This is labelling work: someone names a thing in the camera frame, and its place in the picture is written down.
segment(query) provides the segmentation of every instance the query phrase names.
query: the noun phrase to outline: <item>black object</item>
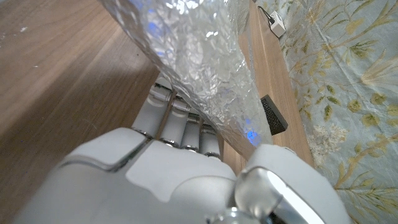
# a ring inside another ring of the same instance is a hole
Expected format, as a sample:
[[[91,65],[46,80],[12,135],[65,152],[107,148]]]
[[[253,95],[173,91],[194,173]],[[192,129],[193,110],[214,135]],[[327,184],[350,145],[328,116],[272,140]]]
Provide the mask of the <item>black object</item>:
[[[271,134],[275,135],[286,131],[288,124],[269,95],[261,98],[261,103],[267,115]]]

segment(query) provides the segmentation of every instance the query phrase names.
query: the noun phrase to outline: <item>silver metal part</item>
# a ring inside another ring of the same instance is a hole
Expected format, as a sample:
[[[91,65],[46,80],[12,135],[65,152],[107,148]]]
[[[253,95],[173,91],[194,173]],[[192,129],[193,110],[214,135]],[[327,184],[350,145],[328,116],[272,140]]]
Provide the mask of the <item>silver metal part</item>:
[[[184,135],[182,136],[181,149],[188,149],[194,152],[199,151],[199,120],[199,115],[188,114],[188,121],[185,125]]]
[[[260,224],[260,221],[242,210],[233,207],[212,218],[210,224]]]
[[[208,124],[202,125],[199,145],[200,153],[203,155],[220,158],[220,147],[216,131]]]
[[[160,100],[163,102],[169,102],[172,92],[168,88],[155,83],[155,85],[150,88],[149,94],[153,96],[156,100]]]
[[[174,101],[173,101],[173,107],[184,112],[189,112],[190,111],[190,106],[185,100],[179,96],[176,96]]]
[[[279,192],[281,187],[286,188],[283,180],[264,168],[242,172],[235,186],[236,205],[259,220],[266,220],[282,200],[283,195]]]

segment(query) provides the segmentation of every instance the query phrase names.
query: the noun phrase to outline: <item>wooden surface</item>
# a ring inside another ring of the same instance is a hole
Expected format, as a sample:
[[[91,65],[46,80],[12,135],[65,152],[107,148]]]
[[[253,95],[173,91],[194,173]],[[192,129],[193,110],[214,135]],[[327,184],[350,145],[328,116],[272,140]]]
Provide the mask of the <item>wooden surface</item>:
[[[301,159],[313,166],[312,155],[278,38],[271,32],[264,18],[263,13],[251,2],[249,26],[257,89],[260,97],[265,95],[271,97],[289,124],[286,131],[274,135],[272,139],[274,144],[291,148]],[[246,41],[247,37],[242,35],[239,44],[248,61],[249,49],[247,49]],[[224,143],[224,161],[235,173],[239,173],[246,164],[246,160],[226,142]]]
[[[290,115],[297,106],[290,82],[281,78],[287,75],[285,63],[280,52],[269,55],[280,49],[263,30],[256,32],[269,42],[254,42],[255,69],[267,76],[258,77],[257,84],[262,94],[270,94],[292,132],[301,120],[298,113]],[[12,220],[71,150],[114,128],[129,127],[158,73],[96,0],[1,3],[0,223]],[[303,134],[282,136],[274,137],[275,143],[297,143],[292,148],[310,160]],[[232,167],[244,163],[231,149],[223,154]]]

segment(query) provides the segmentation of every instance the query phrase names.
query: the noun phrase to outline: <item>blue light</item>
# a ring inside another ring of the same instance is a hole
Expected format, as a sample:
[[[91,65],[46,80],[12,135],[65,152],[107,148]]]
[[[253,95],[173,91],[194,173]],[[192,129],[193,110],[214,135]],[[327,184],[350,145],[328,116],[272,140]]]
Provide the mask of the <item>blue light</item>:
[[[154,22],[148,23],[147,31],[155,38],[159,38],[163,34],[162,29],[158,27]]]

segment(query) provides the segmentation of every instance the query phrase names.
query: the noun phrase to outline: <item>floral wallpaper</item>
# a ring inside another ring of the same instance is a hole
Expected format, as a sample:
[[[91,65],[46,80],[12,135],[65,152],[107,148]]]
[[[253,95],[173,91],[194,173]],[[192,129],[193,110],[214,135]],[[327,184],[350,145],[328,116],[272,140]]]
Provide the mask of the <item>floral wallpaper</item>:
[[[280,38],[317,167],[353,223],[398,223],[398,1],[258,0]]]

